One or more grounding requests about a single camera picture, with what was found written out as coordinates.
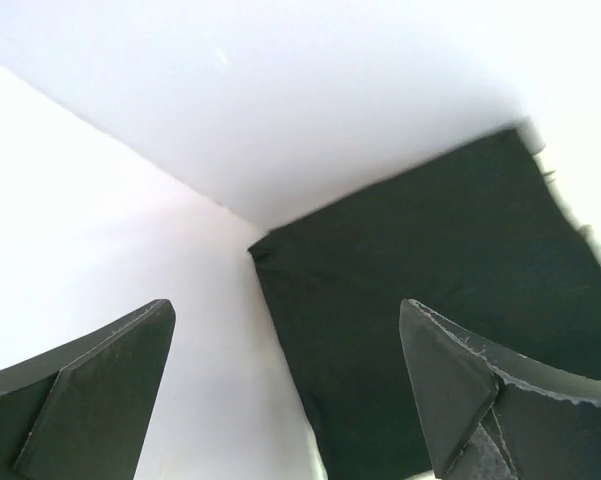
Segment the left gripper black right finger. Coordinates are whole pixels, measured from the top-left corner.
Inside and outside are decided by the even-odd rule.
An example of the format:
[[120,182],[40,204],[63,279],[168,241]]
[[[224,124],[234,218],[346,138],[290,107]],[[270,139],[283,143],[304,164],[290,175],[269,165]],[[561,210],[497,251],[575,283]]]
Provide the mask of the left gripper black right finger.
[[416,300],[400,311],[413,396],[438,479],[601,479],[601,381],[559,370]]

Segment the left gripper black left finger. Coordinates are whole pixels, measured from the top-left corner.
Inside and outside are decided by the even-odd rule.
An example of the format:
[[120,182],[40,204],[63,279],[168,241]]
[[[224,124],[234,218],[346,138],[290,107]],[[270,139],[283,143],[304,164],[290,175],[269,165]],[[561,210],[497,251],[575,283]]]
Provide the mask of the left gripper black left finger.
[[154,300],[0,370],[0,479],[133,478],[174,327]]

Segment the black t-shirt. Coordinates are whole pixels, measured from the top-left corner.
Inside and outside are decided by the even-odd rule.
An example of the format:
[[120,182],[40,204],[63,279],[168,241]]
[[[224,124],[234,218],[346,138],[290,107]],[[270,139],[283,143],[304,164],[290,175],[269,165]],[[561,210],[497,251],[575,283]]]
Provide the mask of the black t-shirt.
[[601,380],[601,266],[518,127],[277,228],[250,254],[331,479],[431,467],[399,336],[405,299]]

